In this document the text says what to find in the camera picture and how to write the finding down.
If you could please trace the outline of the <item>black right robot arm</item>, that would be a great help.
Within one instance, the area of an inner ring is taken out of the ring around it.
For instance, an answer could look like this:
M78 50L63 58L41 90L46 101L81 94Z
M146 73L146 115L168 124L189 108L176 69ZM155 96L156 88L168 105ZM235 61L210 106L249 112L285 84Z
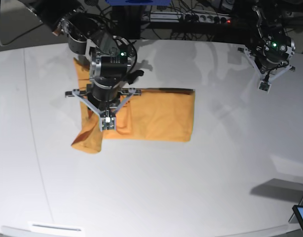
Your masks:
M84 90L73 89L75 97L99 118L99 129L115 130L116 114L134 95L135 88L123 89L144 75L134 70L137 50L128 39L115 36L99 15L85 12L77 0L24 0L32 12L54 35L65 35L69 49L89 62L89 82Z

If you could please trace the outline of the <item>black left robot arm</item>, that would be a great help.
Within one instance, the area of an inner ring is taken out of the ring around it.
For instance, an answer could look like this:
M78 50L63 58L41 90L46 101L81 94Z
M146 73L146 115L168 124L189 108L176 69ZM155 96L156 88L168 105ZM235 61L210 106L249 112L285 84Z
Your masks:
M245 54L259 78L258 90L269 92L272 82L288 71L295 71L290 59L295 42L286 35L282 14L275 0L254 0L251 3L255 20L250 24L250 41L237 50Z

